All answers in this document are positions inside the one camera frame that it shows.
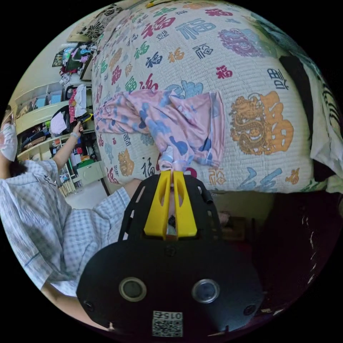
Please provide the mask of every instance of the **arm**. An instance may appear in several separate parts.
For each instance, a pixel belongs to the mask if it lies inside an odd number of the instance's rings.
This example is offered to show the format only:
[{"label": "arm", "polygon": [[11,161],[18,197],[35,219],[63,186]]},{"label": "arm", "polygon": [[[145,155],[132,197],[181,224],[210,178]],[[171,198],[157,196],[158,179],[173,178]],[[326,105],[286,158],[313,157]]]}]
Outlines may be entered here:
[{"label": "arm", "polygon": [[82,308],[79,300],[74,297],[69,297],[60,293],[50,283],[46,282],[42,287],[41,292],[62,312],[74,319],[83,322],[87,325],[93,326],[97,329],[107,330],[103,326],[92,321],[85,310]]},{"label": "arm", "polygon": [[10,174],[10,161],[0,152],[0,179],[9,179]]},{"label": "arm", "polygon": [[[78,135],[78,137],[81,137],[81,133],[83,131],[83,127],[80,122],[75,126],[73,132]],[[74,136],[70,136],[70,138],[67,140],[66,144],[57,152],[53,160],[57,164],[57,169],[61,170],[64,165],[67,163],[73,149],[75,148],[75,145],[77,144],[78,139]]]}]

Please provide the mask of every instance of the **hair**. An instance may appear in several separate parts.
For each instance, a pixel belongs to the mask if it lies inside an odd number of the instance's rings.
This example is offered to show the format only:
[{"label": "hair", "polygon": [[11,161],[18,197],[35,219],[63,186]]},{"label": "hair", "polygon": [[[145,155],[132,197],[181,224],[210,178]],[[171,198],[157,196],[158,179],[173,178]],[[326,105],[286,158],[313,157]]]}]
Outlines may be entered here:
[{"label": "hair", "polygon": [[27,166],[25,166],[24,162],[18,161],[17,157],[10,164],[10,175],[11,175],[11,178],[14,178],[15,176],[19,176],[21,174],[24,174],[27,171],[28,171]]}]

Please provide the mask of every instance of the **hand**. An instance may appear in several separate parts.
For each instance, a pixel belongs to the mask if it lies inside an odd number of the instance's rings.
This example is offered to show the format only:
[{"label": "hand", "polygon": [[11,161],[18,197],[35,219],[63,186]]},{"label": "hand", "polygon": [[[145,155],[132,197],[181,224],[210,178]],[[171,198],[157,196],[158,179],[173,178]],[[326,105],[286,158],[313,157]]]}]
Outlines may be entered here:
[{"label": "hand", "polygon": [[83,126],[80,121],[74,127],[73,132],[76,133],[79,136],[79,138],[81,137],[81,132],[83,132]]}]

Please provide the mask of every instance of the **wristband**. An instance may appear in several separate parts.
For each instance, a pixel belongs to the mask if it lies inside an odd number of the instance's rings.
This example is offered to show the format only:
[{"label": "wristband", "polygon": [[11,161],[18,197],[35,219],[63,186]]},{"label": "wristband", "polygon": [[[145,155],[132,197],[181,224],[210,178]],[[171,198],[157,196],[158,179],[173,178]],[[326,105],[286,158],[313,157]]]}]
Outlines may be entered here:
[{"label": "wristband", "polygon": [[70,134],[70,137],[71,137],[71,136],[75,137],[76,139],[79,139],[79,138],[80,138],[80,137],[78,136],[78,134],[75,133],[75,132],[72,132],[72,133]]}]

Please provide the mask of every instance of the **picture frame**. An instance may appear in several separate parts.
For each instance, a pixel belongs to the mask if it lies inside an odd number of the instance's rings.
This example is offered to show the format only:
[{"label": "picture frame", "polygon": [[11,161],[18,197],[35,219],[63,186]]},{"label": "picture frame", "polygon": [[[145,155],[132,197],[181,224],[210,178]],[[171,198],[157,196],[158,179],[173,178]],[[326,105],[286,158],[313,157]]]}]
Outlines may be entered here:
[{"label": "picture frame", "polygon": [[63,50],[55,55],[52,66],[53,67],[62,67],[63,66],[62,57],[63,57]]}]

